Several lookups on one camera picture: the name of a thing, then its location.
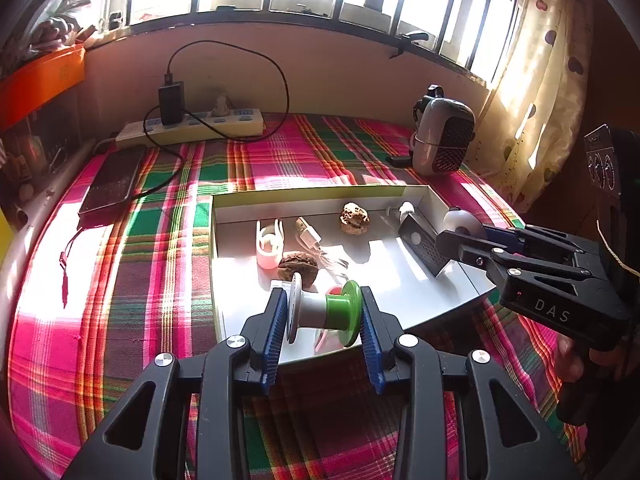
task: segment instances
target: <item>window frame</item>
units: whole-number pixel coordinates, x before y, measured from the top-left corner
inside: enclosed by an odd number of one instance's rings
[[[382,3],[384,0],[365,0],[363,15],[367,11],[382,13]],[[454,0],[447,1],[446,13],[443,18],[442,26],[439,31],[427,31],[430,35],[428,42],[422,42],[422,46],[415,43],[410,44],[405,50],[416,54],[418,56],[427,58],[437,64],[443,65],[456,73],[465,75],[471,80],[487,86],[490,81],[484,81],[481,77],[474,75],[471,72],[471,65],[475,52],[478,48],[478,44],[482,35],[484,21],[488,13],[488,8],[491,0],[485,0],[485,5],[482,13],[481,26],[476,34],[476,41],[474,43],[474,49],[472,55],[466,60],[464,66],[458,64],[455,60],[458,59],[460,52],[460,44],[462,42],[463,33],[465,31],[466,22],[471,11],[473,0],[460,0],[460,8],[456,15],[456,21],[454,24],[452,37],[450,41],[445,41],[444,36],[449,27],[449,21],[451,19],[452,7]],[[402,6],[404,0],[398,0],[394,15],[391,17],[388,30],[379,30],[369,28],[357,23],[350,23],[342,21],[340,15],[344,9],[344,0],[334,0],[332,4],[331,13],[325,16],[319,16],[317,14],[309,13],[303,14],[298,12],[288,12],[283,10],[272,10],[271,0],[262,0],[262,6],[259,10],[200,10],[198,11],[199,0],[191,0],[190,12],[187,14],[180,14],[175,16],[165,16],[162,18],[156,18],[154,20],[148,20],[147,22],[139,22],[130,24],[131,17],[131,4],[132,0],[104,0],[104,25],[103,31],[108,28],[109,17],[113,12],[122,13],[122,26],[129,27],[130,34],[137,34],[140,32],[148,32],[151,30],[159,30],[162,28],[175,27],[177,25],[196,24],[196,23],[221,23],[221,22],[268,22],[268,23],[289,23],[304,25],[307,27],[324,28],[328,30],[335,30],[337,32],[343,32],[345,34],[351,34],[366,38],[368,40],[377,41],[379,43],[389,44],[391,46],[399,46],[400,38],[398,34],[399,27],[404,24],[402,29],[406,30],[406,25],[401,22],[400,16],[402,13]],[[350,6],[351,12],[354,11],[353,7],[363,8],[359,6]],[[515,22],[519,17],[519,10],[521,8],[520,0],[514,0],[514,6],[511,13],[511,22],[508,27],[508,33],[505,37],[504,44],[502,46],[502,54],[500,55],[500,61],[496,67],[496,72],[500,63],[503,60],[505,51],[508,50],[510,41],[513,38],[513,31],[515,30]]]

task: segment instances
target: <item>finger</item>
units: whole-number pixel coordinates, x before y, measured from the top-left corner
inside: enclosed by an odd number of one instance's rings
[[[625,355],[625,349],[621,345],[616,346],[609,352],[599,352],[593,348],[589,350],[589,359],[599,366],[616,366],[619,365]]]
[[[584,373],[584,364],[578,356],[556,361],[556,375],[567,383],[575,383]]]
[[[574,351],[574,340],[563,334],[558,334],[556,337],[558,342],[558,351],[562,357],[571,357]]]

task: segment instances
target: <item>metal screw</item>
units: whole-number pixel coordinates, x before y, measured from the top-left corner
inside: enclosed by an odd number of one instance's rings
[[[407,348],[411,348],[412,346],[416,346],[418,344],[418,338],[413,334],[402,334],[398,338],[398,342],[402,346],[406,346]]]
[[[226,340],[226,345],[229,348],[240,348],[244,346],[244,343],[246,343],[246,339],[241,335],[233,335]]]
[[[488,363],[491,360],[491,356],[484,350],[474,350],[471,354],[471,358],[481,365]]]
[[[154,359],[154,362],[156,363],[156,366],[168,366],[174,362],[174,356],[164,352],[162,354],[158,354]]]

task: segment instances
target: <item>plaid bedsheet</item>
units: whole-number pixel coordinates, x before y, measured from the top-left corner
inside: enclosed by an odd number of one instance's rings
[[[268,128],[279,116],[266,115]],[[396,170],[385,155],[406,154],[410,132],[369,120],[292,115],[264,142],[197,142],[180,146],[179,179],[138,200],[113,226],[83,232],[68,258],[69,294],[62,307],[60,251],[75,232],[78,209],[104,156],[94,157],[61,200],[31,259],[18,300],[9,356],[15,433],[35,463],[59,478],[127,385],[153,357],[183,358],[215,343],[209,287],[209,196],[241,190],[353,184],[424,184]],[[174,157],[151,150],[139,189],[162,182]],[[431,178],[449,203],[497,226],[520,219],[470,171]],[[471,315],[420,334],[436,348],[485,348],[548,420],[573,457],[577,431],[554,410],[555,334],[486,301]],[[357,351],[340,365],[317,360],[284,372],[267,399],[244,400],[252,478],[388,479],[398,432],[399,399],[378,397]],[[191,418],[196,417],[193,401]],[[447,402],[450,478],[457,442]],[[194,428],[189,441],[193,450]],[[188,477],[193,473],[188,454]]]

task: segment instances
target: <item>curtain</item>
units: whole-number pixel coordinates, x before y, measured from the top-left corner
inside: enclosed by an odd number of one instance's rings
[[[591,0],[525,0],[466,164],[519,213],[558,174],[586,97]]]

